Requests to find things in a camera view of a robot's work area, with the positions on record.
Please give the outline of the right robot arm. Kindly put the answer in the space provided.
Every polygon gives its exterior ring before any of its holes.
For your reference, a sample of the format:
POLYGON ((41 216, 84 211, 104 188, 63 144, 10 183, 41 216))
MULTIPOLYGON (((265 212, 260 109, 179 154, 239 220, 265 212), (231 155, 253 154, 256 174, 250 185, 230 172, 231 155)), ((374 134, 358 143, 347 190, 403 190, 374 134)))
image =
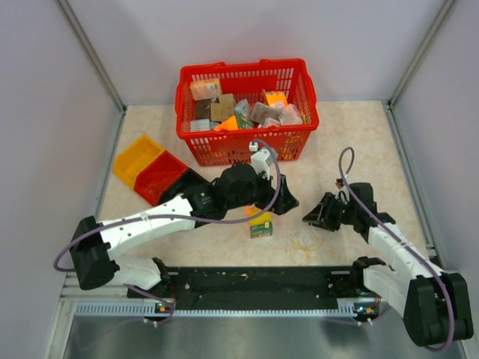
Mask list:
POLYGON ((413 343, 420 347, 467 340, 474 334, 466 280, 446 272, 418 253, 395 220, 378 212, 367 182, 339 185, 327 192, 303 222, 330 232, 350 225, 383 256, 359 257, 353 263, 350 289, 360 296, 374 292, 401 315, 413 343))

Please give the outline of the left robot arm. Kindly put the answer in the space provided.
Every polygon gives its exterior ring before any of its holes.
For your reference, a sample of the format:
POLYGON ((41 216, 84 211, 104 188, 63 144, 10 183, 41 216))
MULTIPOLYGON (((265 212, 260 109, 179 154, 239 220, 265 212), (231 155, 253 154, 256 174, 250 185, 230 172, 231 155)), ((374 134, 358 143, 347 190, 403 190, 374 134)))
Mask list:
POLYGON ((164 193, 158 206, 116 221, 83 218, 69 250, 80 289, 97 289, 108 283, 136 286, 159 297, 170 286, 168 270, 158 258, 129 256, 129 252, 168 234, 223 222, 227 212, 255 206, 283 215, 299 205, 290 193, 285 175, 272 187, 272 177, 238 162, 208 182, 194 171, 185 172, 164 193))

